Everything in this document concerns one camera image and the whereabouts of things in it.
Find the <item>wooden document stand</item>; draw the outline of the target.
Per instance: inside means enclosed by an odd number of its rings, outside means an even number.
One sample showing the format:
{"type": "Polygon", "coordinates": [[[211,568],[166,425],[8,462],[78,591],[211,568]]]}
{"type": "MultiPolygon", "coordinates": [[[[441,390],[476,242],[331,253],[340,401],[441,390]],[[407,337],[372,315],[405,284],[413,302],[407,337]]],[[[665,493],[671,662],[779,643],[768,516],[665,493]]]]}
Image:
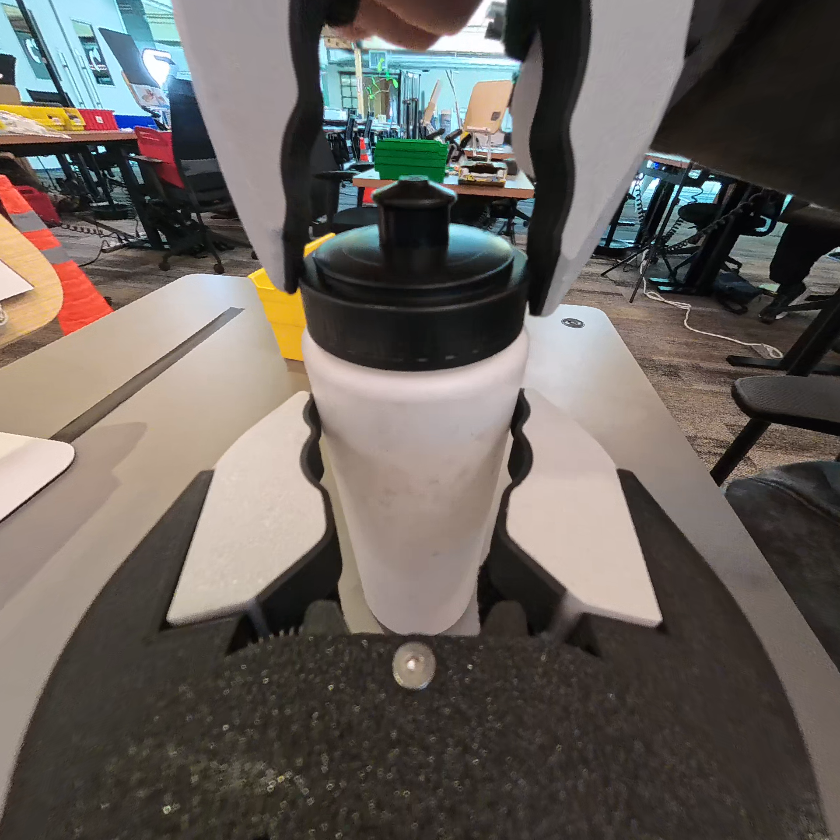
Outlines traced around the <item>wooden document stand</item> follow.
{"type": "Polygon", "coordinates": [[[460,131],[462,138],[469,135],[472,150],[481,160],[492,160],[491,139],[501,130],[513,88],[512,79],[483,80],[477,82],[470,93],[460,131]]]}

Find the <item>person's right hand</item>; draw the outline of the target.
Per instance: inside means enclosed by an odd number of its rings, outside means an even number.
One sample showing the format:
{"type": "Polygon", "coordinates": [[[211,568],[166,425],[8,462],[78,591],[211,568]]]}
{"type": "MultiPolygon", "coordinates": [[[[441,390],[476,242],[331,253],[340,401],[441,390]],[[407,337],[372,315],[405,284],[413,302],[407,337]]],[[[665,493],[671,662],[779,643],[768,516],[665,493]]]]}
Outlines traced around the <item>person's right hand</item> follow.
{"type": "Polygon", "coordinates": [[[428,50],[442,37],[456,35],[476,14],[481,1],[360,1],[353,21],[329,30],[357,42],[379,37],[411,50],[428,50]]]}

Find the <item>black office chair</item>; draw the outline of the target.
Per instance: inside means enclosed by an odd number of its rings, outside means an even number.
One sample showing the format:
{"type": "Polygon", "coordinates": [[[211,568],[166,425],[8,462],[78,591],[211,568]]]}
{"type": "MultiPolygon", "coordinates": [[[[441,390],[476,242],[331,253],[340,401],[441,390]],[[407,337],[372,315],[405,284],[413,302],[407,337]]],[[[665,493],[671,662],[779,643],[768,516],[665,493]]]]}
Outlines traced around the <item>black office chair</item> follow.
{"type": "Polygon", "coordinates": [[[250,248],[249,241],[219,233],[206,223],[206,215],[238,217],[221,166],[210,140],[191,81],[174,78],[166,90],[175,161],[184,189],[159,180],[149,159],[135,156],[149,197],[154,225],[164,237],[166,251],[159,269],[171,269],[177,256],[211,256],[214,271],[224,273],[223,250],[250,248]]]}

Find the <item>green crate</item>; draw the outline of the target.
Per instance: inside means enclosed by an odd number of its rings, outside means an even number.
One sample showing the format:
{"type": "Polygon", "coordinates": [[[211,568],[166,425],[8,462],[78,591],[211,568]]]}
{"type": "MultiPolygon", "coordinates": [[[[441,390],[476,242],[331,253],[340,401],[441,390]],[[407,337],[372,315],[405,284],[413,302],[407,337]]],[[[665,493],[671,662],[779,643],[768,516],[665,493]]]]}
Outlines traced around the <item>green crate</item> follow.
{"type": "Polygon", "coordinates": [[[448,144],[440,140],[380,138],[374,147],[374,169],[383,181],[422,176],[442,183],[448,155],[448,144]]]}

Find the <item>small yellow bin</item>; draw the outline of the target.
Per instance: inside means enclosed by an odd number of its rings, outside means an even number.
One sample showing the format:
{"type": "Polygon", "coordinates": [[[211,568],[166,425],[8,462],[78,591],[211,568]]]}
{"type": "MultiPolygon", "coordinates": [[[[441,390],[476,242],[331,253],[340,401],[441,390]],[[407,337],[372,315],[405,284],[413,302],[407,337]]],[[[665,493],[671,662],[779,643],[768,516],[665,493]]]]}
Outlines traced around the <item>small yellow bin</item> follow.
{"type": "Polygon", "coordinates": [[[1,111],[5,114],[14,114],[18,120],[27,119],[41,126],[44,130],[54,133],[80,133],[86,131],[85,122],[81,117],[81,113],[75,108],[38,104],[2,103],[1,111]]]}

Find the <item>printed instruction sheet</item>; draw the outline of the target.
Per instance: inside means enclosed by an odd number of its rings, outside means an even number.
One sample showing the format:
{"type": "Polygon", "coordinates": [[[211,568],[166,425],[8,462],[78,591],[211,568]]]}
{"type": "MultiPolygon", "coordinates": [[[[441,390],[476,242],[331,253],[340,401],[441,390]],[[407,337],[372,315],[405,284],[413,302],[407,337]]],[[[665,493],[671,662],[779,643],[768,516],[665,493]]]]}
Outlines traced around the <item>printed instruction sheet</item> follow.
{"type": "Polygon", "coordinates": [[[30,282],[2,260],[0,281],[1,302],[16,298],[34,289],[30,282]]]}

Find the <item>instruction sheet on wooden stand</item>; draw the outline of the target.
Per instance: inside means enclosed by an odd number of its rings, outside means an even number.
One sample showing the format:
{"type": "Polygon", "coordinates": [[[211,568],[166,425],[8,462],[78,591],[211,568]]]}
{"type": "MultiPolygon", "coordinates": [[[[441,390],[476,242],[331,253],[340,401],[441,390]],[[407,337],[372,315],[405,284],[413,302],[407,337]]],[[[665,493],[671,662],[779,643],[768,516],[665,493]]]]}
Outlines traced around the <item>instruction sheet on wooden stand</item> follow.
{"type": "MultiPolygon", "coordinates": [[[[46,326],[64,297],[47,258],[5,217],[1,220],[1,346],[46,326]]],[[[1,428],[1,519],[63,475],[76,459],[72,444],[1,428]]]]}

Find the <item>yellow plastic bin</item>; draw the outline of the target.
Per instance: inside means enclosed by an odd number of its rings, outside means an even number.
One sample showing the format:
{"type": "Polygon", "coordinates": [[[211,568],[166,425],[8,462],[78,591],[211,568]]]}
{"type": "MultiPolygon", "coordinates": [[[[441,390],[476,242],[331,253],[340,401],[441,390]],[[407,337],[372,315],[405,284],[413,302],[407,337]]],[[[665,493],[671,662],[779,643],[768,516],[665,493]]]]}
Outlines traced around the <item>yellow plastic bin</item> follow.
{"type": "Polygon", "coordinates": [[[301,339],[307,322],[301,291],[289,294],[276,287],[263,268],[248,278],[256,288],[281,356],[287,361],[303,362],[301,339]]]}

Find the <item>wooden side table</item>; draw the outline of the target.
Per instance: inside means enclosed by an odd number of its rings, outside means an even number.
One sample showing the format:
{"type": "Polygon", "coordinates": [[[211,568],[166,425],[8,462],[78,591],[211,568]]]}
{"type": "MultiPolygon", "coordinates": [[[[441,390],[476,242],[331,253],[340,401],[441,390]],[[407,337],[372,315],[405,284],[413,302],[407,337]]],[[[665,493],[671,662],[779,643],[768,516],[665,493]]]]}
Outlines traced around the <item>wooden side table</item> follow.
{"type": "MultiPolygon", "coordinates": [[[[394,182],[394,178],[385,177],[377,169],[356,172],[351,183],[359,190],[379,189],[394,182]]],[[[489,199],[529,200],[534,196],[534,185],[522,172],[508,177],[504,182],[465,182],[461,183],[456,173],[444,171],[440,185],[459,195],[485,196],[489,199]]]]}

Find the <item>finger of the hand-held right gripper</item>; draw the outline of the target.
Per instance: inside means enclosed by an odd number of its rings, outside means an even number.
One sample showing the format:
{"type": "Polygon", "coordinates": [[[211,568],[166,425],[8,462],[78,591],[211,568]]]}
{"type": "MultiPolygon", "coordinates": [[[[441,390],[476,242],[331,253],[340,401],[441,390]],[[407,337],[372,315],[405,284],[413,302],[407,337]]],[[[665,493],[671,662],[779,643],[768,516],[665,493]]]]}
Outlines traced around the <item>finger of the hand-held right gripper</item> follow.
{"type": "Polygon", "coordinates": [[[319,42],[355,1],[175,1],[188,69],[228,190],[274,285],[305,273],[312,150],[322,138],[319,42]]]}
{"type": "Polygon", "coordinates": [[[511,105],[534,185],[528,306],[550,315],[650,149],[683,70],[691,1],[542,1],[511,105]]]}

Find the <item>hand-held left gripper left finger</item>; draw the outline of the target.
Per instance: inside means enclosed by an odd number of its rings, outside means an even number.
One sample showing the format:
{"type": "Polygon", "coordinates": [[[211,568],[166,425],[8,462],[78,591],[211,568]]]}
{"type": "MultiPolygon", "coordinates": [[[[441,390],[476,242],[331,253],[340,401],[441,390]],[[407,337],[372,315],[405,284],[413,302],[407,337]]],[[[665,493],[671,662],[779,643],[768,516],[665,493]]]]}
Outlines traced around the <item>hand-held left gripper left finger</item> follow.
{"type": "Polygon", "coordinates": [[[338,597],[342,557],[320,439],[312,395],[297,392],[218,460],[168,624],[246,616],[259,636],[280,635],[302,625],[312,603],[338,597]]]}

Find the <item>black bottle lid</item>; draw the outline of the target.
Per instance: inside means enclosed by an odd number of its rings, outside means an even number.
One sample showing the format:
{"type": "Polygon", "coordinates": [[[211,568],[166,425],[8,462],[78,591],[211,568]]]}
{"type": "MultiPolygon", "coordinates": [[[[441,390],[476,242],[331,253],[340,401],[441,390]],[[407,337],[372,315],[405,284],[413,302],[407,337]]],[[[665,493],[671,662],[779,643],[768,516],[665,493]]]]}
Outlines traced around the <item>black bottle lid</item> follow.
{"type": "Polygon", "coordinates": [[[522,330],[527,258],[506,239],[452,224],[457,199],[419,175],[374,193],[378,221],[303,260],[312,340],[384,371],[441,371],[488,359],[522,330]]]}

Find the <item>person's right forearm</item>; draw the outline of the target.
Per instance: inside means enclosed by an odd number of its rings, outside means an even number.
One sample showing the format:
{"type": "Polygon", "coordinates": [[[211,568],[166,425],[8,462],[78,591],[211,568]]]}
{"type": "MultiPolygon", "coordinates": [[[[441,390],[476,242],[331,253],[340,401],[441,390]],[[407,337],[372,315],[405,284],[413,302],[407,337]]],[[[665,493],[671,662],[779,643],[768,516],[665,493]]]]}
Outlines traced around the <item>person's right forearm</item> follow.
{"type": "Polygon", "coordinates": [[[839,208],[839,2],[694,2],[653,150],[839,208]]]}

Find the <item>wooden background table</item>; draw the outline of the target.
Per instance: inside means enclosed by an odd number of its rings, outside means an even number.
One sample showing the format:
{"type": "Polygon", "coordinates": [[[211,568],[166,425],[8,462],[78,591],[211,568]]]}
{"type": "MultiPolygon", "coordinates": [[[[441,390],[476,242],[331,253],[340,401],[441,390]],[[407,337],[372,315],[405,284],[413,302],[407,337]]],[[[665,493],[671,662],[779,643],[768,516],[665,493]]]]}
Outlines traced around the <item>wooden background table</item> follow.
{"type": "Polygon", "coordinates": [[[153,251],[163,253],[166,244],[161,232],[152,222],[146,195],[141,180],[132,166],[130,156],[138,152],[137,138],[133,130],[82,131],[68,134],[48,132],[47,134],[2,133],[1,150],[16,156],[30,158],[69,154],[89,154],[94,148],[109,154],[121,175],[134,211],[140,221],[144,237],[141,242],[153,251]]]}

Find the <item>white plastic bottle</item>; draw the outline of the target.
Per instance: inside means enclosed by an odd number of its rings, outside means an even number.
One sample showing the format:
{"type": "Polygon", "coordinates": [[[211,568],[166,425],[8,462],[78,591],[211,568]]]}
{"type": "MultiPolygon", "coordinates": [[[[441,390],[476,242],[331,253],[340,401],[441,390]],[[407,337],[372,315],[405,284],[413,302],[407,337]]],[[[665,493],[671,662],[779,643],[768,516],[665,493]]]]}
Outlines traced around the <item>white plastic bottle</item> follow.
{"type": "Polygon", "coordinates": [[[476,589],[529,337],[447,370],[385,371],[301,339],[364,599],[400,635],[437,635],[476,589]]]}

